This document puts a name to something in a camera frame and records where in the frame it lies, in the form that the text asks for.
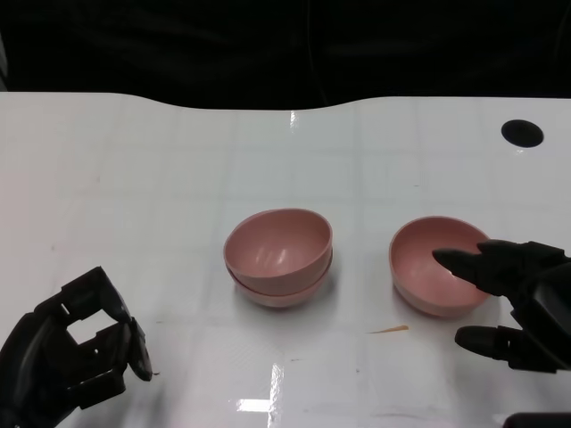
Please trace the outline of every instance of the pink bowl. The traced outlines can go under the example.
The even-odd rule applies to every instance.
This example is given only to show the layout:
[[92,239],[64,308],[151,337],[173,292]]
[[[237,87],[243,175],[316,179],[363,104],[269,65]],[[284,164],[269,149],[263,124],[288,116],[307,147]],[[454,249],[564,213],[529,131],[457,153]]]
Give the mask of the pink bowl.
[[292,306],[304,303],[305,301],[313,297],[313,295],[319,290],[319,288],[321,288],[321,285],[323,285],[323,283],[327,279],[327,272],[331,267],[332,261],[333,257],[331,257],[325,272],[315,284],[310,285],[305,290],[296,292],[294,294],[287,294],[285,296],[270,296],[267,294],[261,294],[259,292],[255,292],[246,287],[244,284],[240,284],[237,278],[234,275],[232,275],[232,272],[230,272],[230,270],[228,270],[228,272],[230,276],[232,276],[232,278],[234,279],[234,282],[236,283],[236,289],[254,303],[258,303],[259,305],[266,306],[268,308],[290,308]]
[[284,296],[315,284],[332,255],[331,225],[302,209],[255,214],[230,234],[224,260],[240,284],[253,292]]
[[490,294],[453,276],[433,257],[438,248],[478,253],[489,238],[478,228],[447,217],[425,217],[403,226],[393,238],[389,261],[393,283],[413,307],[438,317],[458,317],[482,304]]

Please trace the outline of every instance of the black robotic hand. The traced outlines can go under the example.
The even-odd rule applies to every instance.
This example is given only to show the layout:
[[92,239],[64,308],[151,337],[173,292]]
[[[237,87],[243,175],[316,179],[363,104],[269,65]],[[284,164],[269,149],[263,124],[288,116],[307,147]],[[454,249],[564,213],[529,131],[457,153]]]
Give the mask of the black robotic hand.
[[[102,309],[117,324],[77,344],[67,327]],[[153,376],[145,334],[97,267],[22,317],[0,351],[0,428],[52,428],[76,407],[125,391],[131,366]]]
[[[466,326],[456,343],[476,354],[504,360],[519,370],[556,373],[571,369],[571,259],[541,243],[488,241],[481,254],[440,249],[434,258],[479,290],[505,296],[522,330]],[[519,414],[509,428],[571,426],[571,414]]]

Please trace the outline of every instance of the bowl rim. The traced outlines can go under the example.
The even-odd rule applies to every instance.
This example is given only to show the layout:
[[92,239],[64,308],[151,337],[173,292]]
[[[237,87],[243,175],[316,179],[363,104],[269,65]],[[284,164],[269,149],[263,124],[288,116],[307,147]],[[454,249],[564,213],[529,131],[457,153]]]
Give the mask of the bowl rim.
[[440,302],[428,300],[428,299],[425,299],[425,298],[418,296],[415,292],[413,292],[408,287],[403,285],[403,281],[401,280],[401,278],[399,278],[399,276],[396,275],[396,272],[394,271],[394,265],[393,265],[393,245],[394,245],[394,241],[396,240],[396,238],[402,233],[402,231],[404,229],[413,225],[414,223],[418,223],[421,221],[434,220],[434,219],[451,220],[451,221],[456,222],[456,223],[461,223],[464,226],[469,226],[472,229],[476,230],[479,234],[484,236],[486,238],[486,240],[490,239],[490,237],[486,233],[484,233],[484,231],[482,229],[472,225],[471,223],[468,223],[467,221],[460,220],[459,218],[448,217],[448,216],[425,216],[425,217],[415,218],[414,220],[411,220],[408,223],[406,223],[404,226],[401,226],[401,228],[399,228],[399,230],[397,230],[397,232],[394,234],[393,239],[391,239],[391,243],[389,245],[389,265],[391,267],[391,275],[393,277],[393,281],[398,283],[398,285],[400,287],[404,288],[407,292],[412,294],[415,298],[422,300],[425,303],[429,303],[431,305],[435,305],[435,306],[440,307],[440,308],[464,308],[466,306],[475,307],[475,306],[481,305],[486,299],[488,299],[491,296],[491,294],[488,294],[487,292],[482,292],[482,294],[483,294],[482,298],[479,299],[478,302],[473,304],[473,305],[443,305]]
[[272,299],[284,299],[286,297],[292,297],[292,296],[296,296],[298,294],[302,294],[303,292],[307,292],[310,288],[314,287],[315,285],[317,285],[317,283],[319,281],[321,281],[325,275],[327,275],[329,273],[329,269],[331,268],[331,265],[333,264],[333,253],[331,254],[331,257],[329,258],[329,262],[327,263],[327,267],[325,268],[325,272],[323,272],[323,274],[321,274],[321,276],[317,279],[317,281],[315,281],[313,284],[305,287],[303,290],[299,291],[299,292],[293,292],[291,294],[282,294],[280,296],[274,296],[273,294],[264,294],[262,292],[256,292],[255,290],[252,290],[250,287],[248,287],[247,285],[244,285],[240,282],[240,280],[238,278],[236,278],[236,276],[232,273],[232,271],[227,267],[228,273],[230,274],[230,276],[232,277],[232,279],[234,280],[234,282],[240,286],[245,288],[246,290],[248,290],[248,292],[251,292],[253,294],[258,294],[259,296],[265,296],[265,297],[270,297]]
[[[234,233],[236,232],[237,229],[239,229],[240,227],[246,225],[247,223],[250,223],[251,221],[255,220],[256,218],[262,217],[262,216],[268,216],[271,214],[274,214],[276,212],[281,212],[281,211],[301,211],[301,212],[305,212],[305,213],[309,213],[312,214],[318,218],[320,218],[321,220],[323,220],[327,226],[327,230],[329,232],[329,238],[327,240],[327,244],[325,246],[325,248],[319,252],[319,254],[314,258],[311,259],[311,261],[309,261],[308,263],[306,263],[305,265],[303,265],[302,267],[297,268],[296,270],[293,270],[291,272],[287,272],[285,274],[280,274],[280,275],[273,275],[273,276],[268,276],[268,275],[249,275],[246,274],[245,272],[243,272],[240,269],[235,268],[234,266],[232,266],[232,264],[228,261],[228,257],[227,257],[227,247],[228,247],[228,243],[230,241],[230,239],[232,238],[232,236],[234,235]],[[277,208],[277,209],[273,209],[273,210],[264,210],[264,211],[260,211],[257,212],[255,214],[252,214],[250,217],[245,218],[244,220],[242,220],[240,223],[238,223],[238,225],[232,230],[232,232],[230,233],[230,235],[228,236],[228,238],[226,239],[226,241],[224,242],[224,249],[223,249],[223,254],[224,254],[224,262],[226,263],[226,266],[229,270],[232,271],[233,276],[236,276],[234,274],[234,272],[236,272],[237,274],[241,275],[241,276],[248,276],[250,278],[255,278],[255,279],[263,279],[263,278],[267,278],[267,279],[276,279],[276,278],[280,278],[283,276],[288,276],[291,275],[293,273],[299,272],[300,270],[305,269],[308,266],[311,266],[313,263],[315,263],[317,260],[321,259],[324,254],[326,254],[329,250],[331,250],[333,246],[333,228],[331,227],[331,224],[329,223],[329,221],[322,216],[321,214],[319,214],[316,211],[313,210],[307,210],[305,208]]]

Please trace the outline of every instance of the table surface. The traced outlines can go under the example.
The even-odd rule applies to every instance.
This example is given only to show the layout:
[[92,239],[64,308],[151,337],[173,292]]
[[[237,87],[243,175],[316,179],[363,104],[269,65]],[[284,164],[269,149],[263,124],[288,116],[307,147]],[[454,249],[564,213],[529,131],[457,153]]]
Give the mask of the table surface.
[[[545,142],[501,136],[528,119]],[[387,248],[425,215],[571,249],[571,101],[385,98],[316,111],[200,111],[125,95],[0,94],[0,342],[103,266],[158,374],[63,427],[476,428],[571,411],[569,374],[470,354],[457,320],[395,294]],[[331,284],[297,309],[236,294],[221,257],[254,212],[304,207],[335,232]],[[74,325],[78,340],[111,323]],[[397,325],[408,331],[371,334]]]

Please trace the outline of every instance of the black hole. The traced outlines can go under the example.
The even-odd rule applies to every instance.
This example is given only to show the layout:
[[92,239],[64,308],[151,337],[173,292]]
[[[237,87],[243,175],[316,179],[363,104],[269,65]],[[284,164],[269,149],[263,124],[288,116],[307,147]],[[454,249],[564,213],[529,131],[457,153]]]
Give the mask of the black hole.
[[501,134],[517,147],[536,147],[543,143],[543,131],[527,120],[510,120],[501,127]]

